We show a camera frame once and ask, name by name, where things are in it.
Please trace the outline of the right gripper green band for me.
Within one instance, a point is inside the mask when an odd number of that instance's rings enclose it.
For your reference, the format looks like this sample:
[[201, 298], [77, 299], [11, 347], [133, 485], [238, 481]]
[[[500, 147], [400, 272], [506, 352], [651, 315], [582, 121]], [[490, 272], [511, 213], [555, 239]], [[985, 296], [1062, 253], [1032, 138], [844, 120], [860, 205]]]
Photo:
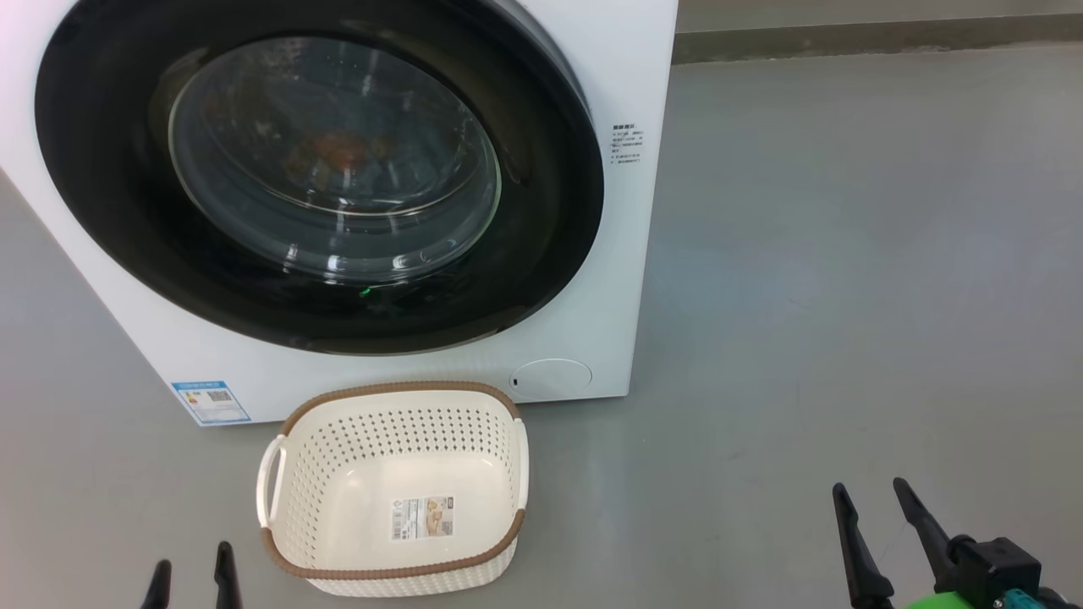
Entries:
[[[893, 493], [918, 535], [935, 583], [931, 596], [904, 609], [1075, 609], [1075, 602], [1041, 584], [1042, 565], [1012, 540], [949, 539], [904, 478], [893, 478]], [[835, 483], [832, 497], [851, 608], [893, 609], [893, 586], [871, 557], [846, 485]]]

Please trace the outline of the blue bear-print garment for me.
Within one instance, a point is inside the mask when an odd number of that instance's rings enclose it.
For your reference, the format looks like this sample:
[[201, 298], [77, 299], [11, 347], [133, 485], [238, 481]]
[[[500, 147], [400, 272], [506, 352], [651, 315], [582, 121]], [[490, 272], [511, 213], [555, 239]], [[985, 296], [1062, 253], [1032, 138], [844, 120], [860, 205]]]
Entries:
[[386, 161], [399, 144], [390, 135], [365, 139], [345, 130], [334, 130], [298, 139], [280, 161], [291, 178], [300, 178], [319, 163], [332, 171], [360, 173], [376, 161]]

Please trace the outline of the blue energy label sticker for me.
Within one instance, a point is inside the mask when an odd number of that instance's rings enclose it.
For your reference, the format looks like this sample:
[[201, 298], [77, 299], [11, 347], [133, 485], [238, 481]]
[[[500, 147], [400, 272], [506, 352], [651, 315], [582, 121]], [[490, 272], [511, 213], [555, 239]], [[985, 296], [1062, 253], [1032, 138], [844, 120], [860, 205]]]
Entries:
[[175, 383], [171, 387], [198, 425], [243, 425], [252, 422], [224, 381]]

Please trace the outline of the cream perforated laundry basket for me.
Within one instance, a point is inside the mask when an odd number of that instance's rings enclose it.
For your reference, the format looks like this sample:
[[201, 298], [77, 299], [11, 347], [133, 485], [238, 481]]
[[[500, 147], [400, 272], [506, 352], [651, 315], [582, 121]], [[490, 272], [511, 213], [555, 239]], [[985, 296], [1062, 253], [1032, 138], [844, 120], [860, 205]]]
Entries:
[[[268, 557], [332, 596], [472, 589], [514, 559], [529, 504], [525, 422], [470, 381], [380, 384], [310, 398], [256, 475]], [[455, 535], [392, 542], [394, 500], [453, 495]]]

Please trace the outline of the paper basket label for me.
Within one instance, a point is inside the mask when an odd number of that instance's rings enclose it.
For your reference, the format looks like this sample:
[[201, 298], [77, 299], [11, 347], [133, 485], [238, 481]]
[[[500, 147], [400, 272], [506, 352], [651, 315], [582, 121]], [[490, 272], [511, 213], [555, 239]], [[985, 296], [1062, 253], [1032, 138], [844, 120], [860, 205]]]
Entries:
[[391, 504], [392, 542], [413, 542], [455, 535], [453, 495], [394, 500]]

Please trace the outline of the black glass washing machine door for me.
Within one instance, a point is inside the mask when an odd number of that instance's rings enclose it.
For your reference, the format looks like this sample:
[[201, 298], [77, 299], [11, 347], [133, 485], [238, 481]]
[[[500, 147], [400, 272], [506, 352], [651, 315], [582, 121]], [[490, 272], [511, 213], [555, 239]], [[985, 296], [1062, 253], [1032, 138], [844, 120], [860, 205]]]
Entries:
[[[260, 342], [472, 342], [549, 304], [601, 223], [585, 92], [518, 0], [77, 0], [35, 85], [47, 172], [90, 238]], [[283, 170], [334, 130], [399, 148]]]

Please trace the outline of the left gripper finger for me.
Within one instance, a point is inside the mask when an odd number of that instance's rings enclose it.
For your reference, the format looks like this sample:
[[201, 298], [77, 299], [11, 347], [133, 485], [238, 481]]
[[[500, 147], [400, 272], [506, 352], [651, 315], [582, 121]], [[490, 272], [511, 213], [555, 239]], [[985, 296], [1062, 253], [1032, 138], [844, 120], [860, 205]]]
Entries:
[[171, 582], [173, 582], [173, 563], [170, 560], [160, 560], [160, 562], [155, 563], [146, 597], [140, 604], [140, 609], [168, 609]]
[[233, 547], [229, 542], [220, 542], [217, 547], [214, 582], [217, 583], [214, 609], [243, 609], [239, 572]]

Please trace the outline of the white front-load washing machine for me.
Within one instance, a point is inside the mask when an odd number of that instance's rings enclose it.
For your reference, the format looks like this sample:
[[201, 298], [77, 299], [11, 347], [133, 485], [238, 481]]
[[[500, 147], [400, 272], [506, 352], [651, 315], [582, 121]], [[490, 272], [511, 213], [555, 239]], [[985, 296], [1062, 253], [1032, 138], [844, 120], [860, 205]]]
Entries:
[[52, 27], [77, 0], [0, 0], [0, 171], [178, 401], [171, 384], [224, 381], [251, 423], [264, 423], [286, 420], [308, 398], [351, 387], [472, 381], [530, 403], [509, 378], [551, 358], [592, 371], [580, 398], [625, 396], [679, 0], [518, 1], [552, 35], [585, 92], [603, 166], [601, 223], [583, 265], [549, 304], [472, 342], [382, 355], [290, 349], [191, 315], [125, 273], [58, 198], [37, 139], [37, 70]]

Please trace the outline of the round white filter cover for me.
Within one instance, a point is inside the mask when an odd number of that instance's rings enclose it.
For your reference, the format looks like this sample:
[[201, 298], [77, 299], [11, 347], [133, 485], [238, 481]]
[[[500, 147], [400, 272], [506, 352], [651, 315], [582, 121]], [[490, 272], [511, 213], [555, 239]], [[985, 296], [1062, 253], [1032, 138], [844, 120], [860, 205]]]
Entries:
[[539, 359], [516, 370], [509, 388], [527, 402], [580, 398], [592, 383], [592, 371], [572, 359]]

